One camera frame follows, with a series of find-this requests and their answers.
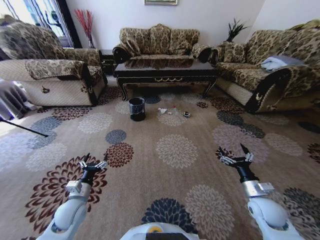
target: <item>armchair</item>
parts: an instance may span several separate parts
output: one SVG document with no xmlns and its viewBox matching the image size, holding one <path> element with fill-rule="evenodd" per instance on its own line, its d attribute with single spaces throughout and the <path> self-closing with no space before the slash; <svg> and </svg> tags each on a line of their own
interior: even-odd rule
<svg viewBox="0 0 320 240">
<path fill-rule="evenodd" d="M 62 48 L 46 28 L 23 22 L 0 27 L 0 78 L 18 81 L 38 106 L 91 106 L 107 84 L 97 49 Z"/>
</svg>

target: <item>coffee table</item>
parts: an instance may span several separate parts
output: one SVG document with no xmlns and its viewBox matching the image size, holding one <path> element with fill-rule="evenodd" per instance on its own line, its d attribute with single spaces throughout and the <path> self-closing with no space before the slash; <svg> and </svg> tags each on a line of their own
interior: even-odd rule
<svg viewBox="0 0 320 240">
<path fill-rule="evenodd" d="M 209 63 L 198 59 L 129 59 L 114 70 L 116 82 L 128 99 L 127 84 L 180 84 L 208 83 L 202 97 L 206 98 L 215 85 L 218 71 Z"/>
</svg>

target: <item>picture frame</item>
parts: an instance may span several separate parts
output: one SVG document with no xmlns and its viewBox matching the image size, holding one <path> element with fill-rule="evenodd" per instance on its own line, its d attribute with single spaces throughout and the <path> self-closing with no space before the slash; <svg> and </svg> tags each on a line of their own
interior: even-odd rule
<svg viewBox="0 0 320 240">
<path fill-rule="evenodd" d="M 178 5 L 178 0 L 144 0 L 144 5 Z"/>
</svg>

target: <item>decorative plant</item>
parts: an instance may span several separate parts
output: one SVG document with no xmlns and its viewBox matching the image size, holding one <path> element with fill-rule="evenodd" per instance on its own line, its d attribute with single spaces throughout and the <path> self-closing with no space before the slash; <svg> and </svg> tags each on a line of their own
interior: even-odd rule
<svg viewBox="0 0 320 240">
<path fill-rule="evenodd" d="M 75 9 L 74 10 L 76 17 L 78 18 L 81 26 L 83 27 L 84 33 L 88 38 L 89 41 L 89 47 L 91 49 L 95 48 L 94 44 L 92 42 L 92 24 L 94 21 L 94 17 L 92 16 L 92 12 L 89 10 L 82 10 L 82 9 Z"/>
<path fill-rule="evenodd" d="M 243 30 L 246 29 L 247 26 L 245 26 L 245 23 L 239 24 L 239 21 L 236 21 L 236 19 L 233 19 L 233 26 L 231 27 L 231 24 L 229 23 L 229 37 L 226 40 L 227 42 L 232 42 L 232 40 Z"/>
</svg>

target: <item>folded cloth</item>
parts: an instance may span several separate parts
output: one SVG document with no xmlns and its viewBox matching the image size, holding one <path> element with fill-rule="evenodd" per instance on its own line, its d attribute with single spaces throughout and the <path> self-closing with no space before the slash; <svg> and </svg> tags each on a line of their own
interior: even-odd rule
<svg viewBox="0 0 320 240">
<path fill-rule="evenodd" d="M 270 56 L 261 63 L 261 67 L 269 72 L 285 66 L 303 65 L 304 62 L 286 55 Z"/>
</svg>

